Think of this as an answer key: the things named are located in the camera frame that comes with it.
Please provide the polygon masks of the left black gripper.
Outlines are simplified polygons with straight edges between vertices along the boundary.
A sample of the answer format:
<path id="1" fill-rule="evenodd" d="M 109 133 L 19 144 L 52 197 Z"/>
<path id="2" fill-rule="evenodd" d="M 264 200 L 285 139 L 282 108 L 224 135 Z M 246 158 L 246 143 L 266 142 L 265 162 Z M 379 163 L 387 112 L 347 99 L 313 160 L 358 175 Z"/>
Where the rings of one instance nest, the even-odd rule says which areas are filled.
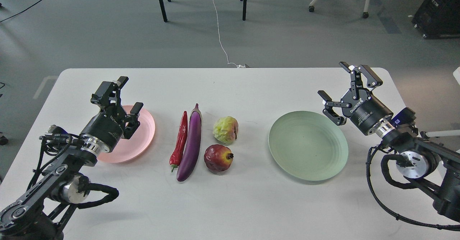
<path id="1" fill-rule="evenodd" d="M 90 153 L 110 153 L 120 139 L 131 139 L 140 127 L 138 119 L 144 104 L 136 102 L 129 111 L 121 106 L 121 89 L 128 80 L 120 76 L 115 81 L 103 81 L 92 94 L 91 103 L 100 110 L 79 135 L 84 142 L 82 149 Z"/>

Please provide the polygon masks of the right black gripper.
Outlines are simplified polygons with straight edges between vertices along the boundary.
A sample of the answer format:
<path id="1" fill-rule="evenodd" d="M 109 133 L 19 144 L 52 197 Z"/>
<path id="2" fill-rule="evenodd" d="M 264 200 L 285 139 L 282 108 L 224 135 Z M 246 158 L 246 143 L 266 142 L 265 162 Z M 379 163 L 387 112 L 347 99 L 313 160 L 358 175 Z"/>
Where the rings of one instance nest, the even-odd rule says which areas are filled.
<path id="1" fill-rule="evenodd" d="M 343 102 L 333 101 L 325 91 L 318 91 L 318 95 L 324 100 L 323 114 L 338 126 L 346 124 L 346 118 L 349 118 L 360 132 L 371 135 L 381 119 L 390 119 L 393 116 L 393 112 L 367 90 L 381 86 L 383 80 L 368 65 L 356 67 L 344 61 L 339 62 L 339 65 L 350 74 L 350 90 L 341 98 Z M 342 108 L 345 117 L 338 115 L 333 110 L 334 107 Z"/>

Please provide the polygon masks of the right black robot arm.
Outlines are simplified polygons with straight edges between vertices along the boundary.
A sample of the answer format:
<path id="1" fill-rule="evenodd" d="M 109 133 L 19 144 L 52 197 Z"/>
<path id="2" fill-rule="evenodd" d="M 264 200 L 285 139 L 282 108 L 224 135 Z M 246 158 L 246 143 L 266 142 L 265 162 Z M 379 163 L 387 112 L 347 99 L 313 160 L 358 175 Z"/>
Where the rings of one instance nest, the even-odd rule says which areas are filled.
<path id="1" fill-rule="evenodd" d="M 350 120 L 364 135 L 376 134 L 381 143 L 370 147 L 366 161 L 366 179 L 378 205 L 398 221 L 438 230 L 459 231 L 459 225 L 422 223 L 402 216 L 385 206 L 375 194 L 370 179 L 370 165 L 378 151 L 384 179 L 398 189 L 419 189 L 433 199 L 439 215 L 459 221 L 459 153 L 427 138 L 419 137 L 415 112 L 408 107 L 398 114 L 387 108 L 372 93 L 383 84 L 368 66 L 339 65 L 350 75 L 350 88 L 340 101 L 333 101 L 325 91 L 318 91 L 324 101 L 323 114 L 340 126 Z"/>

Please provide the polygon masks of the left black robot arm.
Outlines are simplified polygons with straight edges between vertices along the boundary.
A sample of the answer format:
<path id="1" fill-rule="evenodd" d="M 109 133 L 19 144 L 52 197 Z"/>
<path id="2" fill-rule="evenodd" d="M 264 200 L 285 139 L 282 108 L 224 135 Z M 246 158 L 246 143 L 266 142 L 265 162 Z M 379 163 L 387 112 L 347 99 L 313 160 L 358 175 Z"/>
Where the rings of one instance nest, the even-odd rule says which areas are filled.
<path id="1" fill-rule="evenodd" d="M 62 240 L 64 227 L 76 209 L 99 206 L 115 200 L 117 189 L 91 183 L 80 173 L 94 166 L 100 153 L 110 153 L 120 139 L 130 139 L 140 126 L 143 103 L 129 113 L 121 105 L 121 89 L 128 77 L 104 81 L 92 94 L 99 112 L 79 135 L 51 126 L 40 137 L 37 168 L 27 191 L 1 211 L 2 240 Z"/>

